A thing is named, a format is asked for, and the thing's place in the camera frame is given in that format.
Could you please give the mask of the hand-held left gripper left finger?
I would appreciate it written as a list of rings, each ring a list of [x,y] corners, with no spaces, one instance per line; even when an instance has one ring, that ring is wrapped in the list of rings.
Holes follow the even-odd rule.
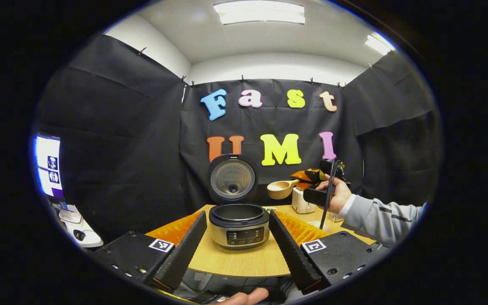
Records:
[[[205,211],[159,228],[153,236],[129,231],[94,251],[100,264],[138,283],[173,292],[180,286],[207,229]]]

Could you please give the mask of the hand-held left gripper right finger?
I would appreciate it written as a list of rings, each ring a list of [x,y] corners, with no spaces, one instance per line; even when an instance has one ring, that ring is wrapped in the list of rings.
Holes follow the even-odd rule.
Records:
[[[349,282],[379,263],[391,250],[378,243],[366,244],[344,230],[298,243],[283,218],[288,215],[269,213],[270,233],[296,287],[304,295]]]

